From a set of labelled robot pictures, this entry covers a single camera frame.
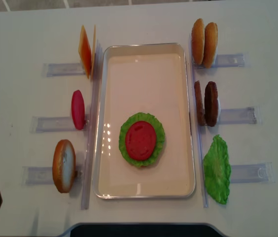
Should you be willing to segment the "clear patty holder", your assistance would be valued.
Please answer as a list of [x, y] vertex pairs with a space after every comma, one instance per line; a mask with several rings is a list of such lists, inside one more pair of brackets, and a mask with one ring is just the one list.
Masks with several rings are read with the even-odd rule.
[[262, 123], [258, 107], [246, 107], [241, 109], [222, 109], [218, 118], [218, 124], [259, 124]]

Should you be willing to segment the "clear left acrylic rail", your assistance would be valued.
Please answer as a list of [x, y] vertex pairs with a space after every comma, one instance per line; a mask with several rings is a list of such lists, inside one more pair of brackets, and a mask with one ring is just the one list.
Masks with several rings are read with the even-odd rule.
[[103, 51], [99, 40], [97, 40], [96, 51], [95, 51], [95, 68], [93, 74], [93, 90], [92, 90], [92, 102], [89, 114], [88, 123], [88, 143], [86, 151], [86, 159], [84, 164], [84, 177], [83, 177], [83, 187], [81, 196], [81, 209], [87, 210], [89, 208], [90, 191], [92, 183], [92, 167], [93, 158], [95, 153], [95, 141], [96, 141], [96, 127], [98, 121], [98, 104], [99, 104], [99, 94], [101, 87], [101, 79], [99, 79], [99, 73], [101, 72]]

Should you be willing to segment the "left upright bun slice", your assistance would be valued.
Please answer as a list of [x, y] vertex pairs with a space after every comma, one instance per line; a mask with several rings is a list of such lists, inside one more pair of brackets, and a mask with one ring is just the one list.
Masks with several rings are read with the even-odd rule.
[[205, 26], [202, 18], [196, 20], [191, 32], [192, 56], [197, 65], [201, 65], [204, 58]]

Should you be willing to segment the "clear top bun holder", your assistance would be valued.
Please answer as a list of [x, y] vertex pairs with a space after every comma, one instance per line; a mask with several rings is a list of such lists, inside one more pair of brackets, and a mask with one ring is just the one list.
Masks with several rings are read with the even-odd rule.
[[22, 186], [54, 185], [52, 167], [23, 166]]

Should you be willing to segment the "clear bun slice holder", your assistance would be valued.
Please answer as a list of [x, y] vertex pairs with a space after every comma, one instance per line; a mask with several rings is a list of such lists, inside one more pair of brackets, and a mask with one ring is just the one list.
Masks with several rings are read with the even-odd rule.
[[248, 54], [217, 54], [210, 68], [245, 67], [248, 65]]

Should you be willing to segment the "white rectangular tray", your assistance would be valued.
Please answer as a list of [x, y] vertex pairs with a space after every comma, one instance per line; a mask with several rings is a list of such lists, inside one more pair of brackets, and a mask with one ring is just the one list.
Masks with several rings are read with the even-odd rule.
[[[93, 190], [102, 199], [184, 198], [196, 178], [186, 57], [178, 43], [111, 46], [104, 52]], [[165, 142], [151, 167], [136, 168], [119, 150], [120, 128], [136, 113], [154, 115]]]

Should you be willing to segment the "dark base bottom edge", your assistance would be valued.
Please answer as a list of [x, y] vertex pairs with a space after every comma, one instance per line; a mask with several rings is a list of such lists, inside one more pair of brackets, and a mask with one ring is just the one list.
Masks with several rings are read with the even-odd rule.
[[77, 224], [59, 236], [65, 237], [224, 237], [208, 224], [188, 223], [88, 223]]

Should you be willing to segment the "clear tomato holder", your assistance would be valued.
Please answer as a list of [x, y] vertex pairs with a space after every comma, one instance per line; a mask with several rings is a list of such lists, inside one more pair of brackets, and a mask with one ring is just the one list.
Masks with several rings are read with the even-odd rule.
[[30, 132], [72, 132], [77, 131], [71, 117], [32, 117]]

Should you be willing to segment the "orange cheese slice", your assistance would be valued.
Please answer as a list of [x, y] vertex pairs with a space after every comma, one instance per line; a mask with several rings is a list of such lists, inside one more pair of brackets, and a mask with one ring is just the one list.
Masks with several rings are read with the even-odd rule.
[[87, 78], [89, 78], [91, 74], [91, 67], [92, 67], [92, 52], [86, 34], [86, 30], [83, 25], [80, 31], [78, 53], [82, 62], [82, 66], [85, 70], [85, 74]]

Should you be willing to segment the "red tomato slice on tray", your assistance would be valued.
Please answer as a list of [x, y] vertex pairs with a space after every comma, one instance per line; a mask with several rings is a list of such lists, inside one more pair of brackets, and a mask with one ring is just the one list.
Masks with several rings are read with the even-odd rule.
[[131, 159], [144, 161], [151, 157], [156, 146], [156, 132], [146, 121], [130, 126], [125, 137], [126, 150]]

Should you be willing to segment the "red upright tomato slice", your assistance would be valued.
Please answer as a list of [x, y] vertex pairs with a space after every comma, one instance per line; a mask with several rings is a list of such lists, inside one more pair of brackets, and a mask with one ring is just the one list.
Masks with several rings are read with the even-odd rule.
[[80, 90], [76, 90], [72, 95], [71, 115], [75, 128], [77, 130], [82, 130], [85, 125], [85, 106]]

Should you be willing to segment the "clear acrylic rail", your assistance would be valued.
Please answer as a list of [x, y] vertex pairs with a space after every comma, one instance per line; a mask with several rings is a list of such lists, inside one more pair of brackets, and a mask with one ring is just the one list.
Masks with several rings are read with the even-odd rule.
[[86, 159], [84, 164], [84, 177], [83, 177], [83, 187], [81, 196], [81, 209], [87, 210], [89, 208], [90, 191], [92, 183], [92, 167], [93, 158], [95, 153], [95, 141], [96, 141], [96, 127], [98, 121], [98, 104], [99, 104], [99, 94], [101, 87], [101, 79], [99, 79], [99, 73], [101, 72], [103, 51], [99, 40], [97, 40], [96, 51], [95, 51], [95, 68], [93, 74], [93, 90], [92, 90], [92, 102], [89, 114], [88, 123], [88, 143], [86, 151]]
[[194, 95], [194, 113], [195, 113], [195, 123], [196, 123], [196, 137], [197, 137], [197, 149], [198, 149], [198, 160], [199, 160], [199, 168], [200, 168], [200, 180], [201, 180], [201, 193], [202, 193], [202, 200], [203, 200], [203, 207], [208, 208], [209, 202], [208, 202], [208, 194], [206, 192], [205, 188], [205, 176], [204, 176], [204, 167], [203, 167], [203, 147], [202, 147], [202, 137], [201, 137], [201, 127], [198, 123], [197, 118], [197, 101], [196, 101], [196, 90], [194, 88], [194, 83], [196, 82], [195, 77], [195, 69], [196, 65], [194, 63], [193, 55], [192, 55], [192, 35], [189, 34], [189, 57], [190, 57], [190, 71], [191, 71], [191, 80], [192, 80], [192, 89], [193, 89], [193, 95]]

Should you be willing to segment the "clear lettuce holder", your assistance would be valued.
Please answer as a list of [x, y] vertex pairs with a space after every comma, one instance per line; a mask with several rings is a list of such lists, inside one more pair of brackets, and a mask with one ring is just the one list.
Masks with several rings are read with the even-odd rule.
[[271, 162], [247, 165], [232, 165], [230, 183], [274, 183], [275, 176]]

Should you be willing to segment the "bottom bun on tray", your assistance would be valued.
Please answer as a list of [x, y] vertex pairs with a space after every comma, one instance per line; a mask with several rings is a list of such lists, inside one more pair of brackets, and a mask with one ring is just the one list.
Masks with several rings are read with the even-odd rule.
[[136, 168], [146, 168], [146, 167], [151, 167], [151, 164], [147, 164], [147, 165], [139, 165], [139, 166], [135, 166]]

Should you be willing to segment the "green lettuce leaf on tray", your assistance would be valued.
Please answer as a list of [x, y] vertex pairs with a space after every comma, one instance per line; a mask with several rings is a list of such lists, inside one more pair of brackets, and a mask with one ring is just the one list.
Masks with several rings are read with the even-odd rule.
[[[134, 159], [131, 159], [127, 153], [126, 145], [125, 145], [125, 137], [128, 129], [132, 124], [134, 124], [137, 121], [146, 121], [149, 124], [153, 126], [156, 132], [156, 146], [154, 148], [154, 151], [150, 158], [144, 161], [136, 161]], [[149, 113], [136, 113], [132, 116], [130, 116], [126, 122], [123, 123], [123, 125], [120, 128], [120, 134], [119, 134], [119, 150], [121, 152], [122, 157], [131, 165], [133, 166], [139, 166], [139, 165], [147, 165], [147, 164], [154, 164], [159, 154], [161, 153], [163, 149], [163, 145], [165, 142], [165, 131], [163, 128], [163, 125], [161, 122], [157, 120], [157, 118], [154, 115], [151, 115]]]

